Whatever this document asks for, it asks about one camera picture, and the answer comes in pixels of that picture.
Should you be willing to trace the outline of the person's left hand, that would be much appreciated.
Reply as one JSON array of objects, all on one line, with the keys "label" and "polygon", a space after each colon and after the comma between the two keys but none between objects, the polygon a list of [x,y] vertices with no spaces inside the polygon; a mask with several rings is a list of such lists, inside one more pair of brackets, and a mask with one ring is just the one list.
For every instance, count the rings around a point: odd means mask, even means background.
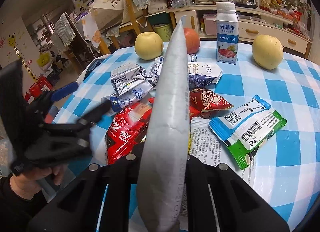
[{"label": "person's left hand", "polygon": [[38,180],[46,178],[53,174],[53,182],[55,185],[60,185],[67,165],[58,165],[53,168],[34,168],[33,170],[21,173],[19,176],[12,175],[10,178],[10,187],[12,191],[20,198],[31,200],[33,196],[41,191],[42,187],[38,184]]}]

